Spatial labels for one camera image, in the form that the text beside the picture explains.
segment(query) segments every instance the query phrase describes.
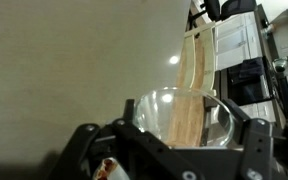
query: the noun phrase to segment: clear glass bowl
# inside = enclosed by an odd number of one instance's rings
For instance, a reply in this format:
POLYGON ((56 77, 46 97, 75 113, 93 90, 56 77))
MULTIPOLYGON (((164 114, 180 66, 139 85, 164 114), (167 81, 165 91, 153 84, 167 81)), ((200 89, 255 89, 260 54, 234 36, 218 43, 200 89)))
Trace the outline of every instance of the clear glass bowl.
POLYGON ((225 146, 234 131, 233 116, 213 96, 174 87, 151 91, 135 107, 133 123, 172 147, 225 146))

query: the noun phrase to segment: screw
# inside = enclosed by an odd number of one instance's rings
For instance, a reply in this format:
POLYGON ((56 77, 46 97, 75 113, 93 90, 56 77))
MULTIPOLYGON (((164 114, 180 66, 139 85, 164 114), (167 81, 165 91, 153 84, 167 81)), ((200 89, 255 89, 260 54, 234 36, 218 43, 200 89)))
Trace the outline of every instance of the screw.
POLYGON ((192 171, 184 171, 182 177, 184 180, 196 180, 196 175, 192 171))
POLYGON ((262 175, 251 168, 247 170, 247 177, 249 177, 251 180, 263 180, 262 175))
POLYGON ((265 121, 263 121, 262 119, 258 119, 257 122, 260 123, 260 124, 262 124, 262 125, 265 124, 265 121))
POLYGON ((124 125, 125 122, 124 122, 123 120, 119 120, 119 121, 117 121, 117 124, 118 124, 118 125, 124 125))
POLYGON ((86 126, 86 129, 89 131, 93 131, 95 129, 95 127, 92 125, 88 125, 88 126, 86 126))

